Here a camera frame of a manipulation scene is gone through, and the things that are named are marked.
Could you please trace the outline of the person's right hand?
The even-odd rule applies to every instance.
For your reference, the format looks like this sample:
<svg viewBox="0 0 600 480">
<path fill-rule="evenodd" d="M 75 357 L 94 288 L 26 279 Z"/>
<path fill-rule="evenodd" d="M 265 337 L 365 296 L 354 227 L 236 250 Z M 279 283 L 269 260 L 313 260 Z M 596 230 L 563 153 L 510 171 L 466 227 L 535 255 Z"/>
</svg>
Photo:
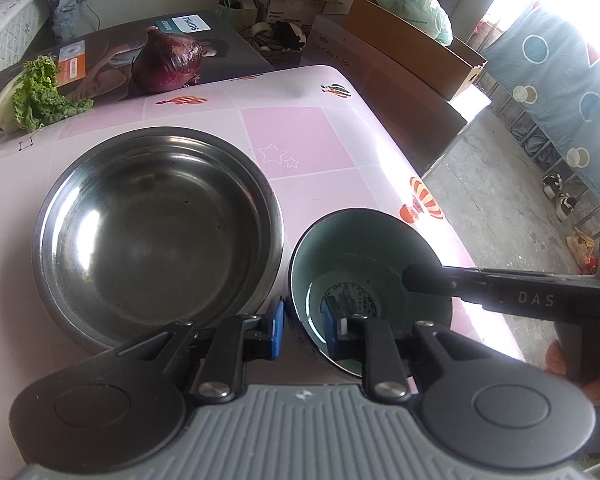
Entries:
<svg viewBox="0 0 600 480">
<path fill-rule="evenodd" d="M 562 377 L 567 376 L 567 360 L 557 340 L 548 346 L 545 365 L 550 373 Z M 600 377 L 582 386 L 581 389 L 595 405 L 600 405 Z"/>
</svg>

